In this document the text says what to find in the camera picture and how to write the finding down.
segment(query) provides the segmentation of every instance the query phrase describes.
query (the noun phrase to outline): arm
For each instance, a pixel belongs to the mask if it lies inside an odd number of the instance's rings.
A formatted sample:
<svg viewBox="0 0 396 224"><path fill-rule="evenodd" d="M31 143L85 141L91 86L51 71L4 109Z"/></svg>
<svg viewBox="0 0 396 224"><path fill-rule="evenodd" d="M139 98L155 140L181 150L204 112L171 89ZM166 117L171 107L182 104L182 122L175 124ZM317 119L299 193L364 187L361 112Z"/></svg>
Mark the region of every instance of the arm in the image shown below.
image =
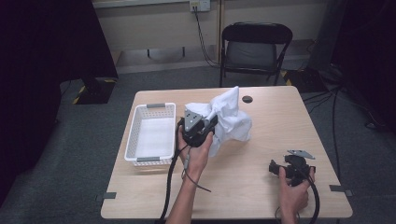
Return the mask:
<svg viewBox="0 0 396 224"><path fill-rule="evenodd" d="M311 168L309 175L315 181L315 172ZM310 184L307 180L296 187L292 187L286 180L286 171L279 167L279 203L280 214L283 224L296 224L297 213L308 206L308 188Z"/></svg>
<svg viewBox="0 0 396 224"><path fill-rule="evenodd" d="M179 148L186 146L186 142L183 140L181 134L182 127L178 130L178 145ZM190 162L189 167L186 172L192 180L198 183L199 178L203 170L206 167L208 154L210 146L213 142L213 133L209 133L206 140L202 143L200 147L193 147L190 150ZM182 150L180 153L180 158L183 163L187 158L189 152L189 147ZM183 183L181 185L180 191L177 195L175 203L166 219L167 224L184 224L191 223L192 206L195 198L196 186L192 183L186 176L183 178Z"/></svg>

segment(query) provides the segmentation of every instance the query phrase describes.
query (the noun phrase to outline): plastic basket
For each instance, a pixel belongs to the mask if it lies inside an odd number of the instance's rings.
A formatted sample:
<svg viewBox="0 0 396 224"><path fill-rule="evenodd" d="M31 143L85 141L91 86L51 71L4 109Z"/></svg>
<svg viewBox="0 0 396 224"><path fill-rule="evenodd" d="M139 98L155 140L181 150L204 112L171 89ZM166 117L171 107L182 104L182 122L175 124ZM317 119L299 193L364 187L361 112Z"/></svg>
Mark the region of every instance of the plastic basket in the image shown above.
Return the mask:
<svg viewBox="0 0 396 224"><path fill-rule="evenodd" d="M176 105L138 105L134 109L125 160L135 166L165 165L175 153Z"/></svg>

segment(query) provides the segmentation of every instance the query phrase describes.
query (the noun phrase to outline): black round hole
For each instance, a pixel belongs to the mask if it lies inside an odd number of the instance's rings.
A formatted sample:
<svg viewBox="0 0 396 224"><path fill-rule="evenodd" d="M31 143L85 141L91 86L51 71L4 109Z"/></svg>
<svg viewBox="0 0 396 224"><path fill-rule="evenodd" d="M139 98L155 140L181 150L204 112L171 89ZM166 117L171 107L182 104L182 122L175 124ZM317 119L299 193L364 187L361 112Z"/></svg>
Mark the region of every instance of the black round hole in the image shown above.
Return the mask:
<svg viewBox="0 0 396 224"><path fill-rule="evenodd" d="M253 102L253 98L251 98L251 96L244 96L242 97L242 101L247 104L250 104L251 102Z"/></svg>

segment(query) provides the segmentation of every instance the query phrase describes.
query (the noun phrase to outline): gray carpet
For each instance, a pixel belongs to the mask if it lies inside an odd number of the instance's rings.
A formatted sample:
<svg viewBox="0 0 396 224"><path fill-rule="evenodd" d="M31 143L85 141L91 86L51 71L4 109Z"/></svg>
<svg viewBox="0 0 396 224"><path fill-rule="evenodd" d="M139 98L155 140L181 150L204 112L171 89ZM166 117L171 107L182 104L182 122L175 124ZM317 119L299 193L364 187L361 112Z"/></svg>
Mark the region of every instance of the gray carpet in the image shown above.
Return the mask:
<svg viewBox="0 0 396 224"><path fill-rule="evenodd" d="M225 86L229 87L272 83L272 79L266 81L266 77L258 76L242 78L230 74L225 79ZM36 167L17 177L0 210L0 223L153 223L153 220L104 220L100 216L101 202L95 200L106 192L134 95L138 91L218 85L219 69L208 66L121 75L108 104L72 105L82 83L79 80L63 83L65 94L59 108L59 123ZM284 81L279 80L279 85L284 85ZM304 93L302 97L316 94ZM348 198L354 215L341 223L394 223L396 137L365 128L368 115L351 102L347 91L340 91L335 107L335 134L341 182L355 193ZM317 104L307 104L307 110ZM310 116L336 169L332 106L333 96Z"/></svg>

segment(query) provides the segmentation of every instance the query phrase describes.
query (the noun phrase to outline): crumpled white cloth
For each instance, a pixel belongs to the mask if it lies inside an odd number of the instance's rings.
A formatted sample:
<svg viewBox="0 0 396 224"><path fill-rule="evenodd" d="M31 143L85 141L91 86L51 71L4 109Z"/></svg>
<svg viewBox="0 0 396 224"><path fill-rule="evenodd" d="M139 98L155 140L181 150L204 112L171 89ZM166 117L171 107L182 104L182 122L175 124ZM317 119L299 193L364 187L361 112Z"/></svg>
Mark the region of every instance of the crumpled white cloth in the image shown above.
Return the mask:
<svg viewBox="0 0 396 224"><path fill-rule="evenodd" d="M209 104L190 103L186 105L187 109L207 119L218 115L218 124L215 126L209 157L216 156L221 144L229 139L238 141L250 139L251 118L247 113L239 110L238 99L239 87L234 87L213 98Z"/></svg>

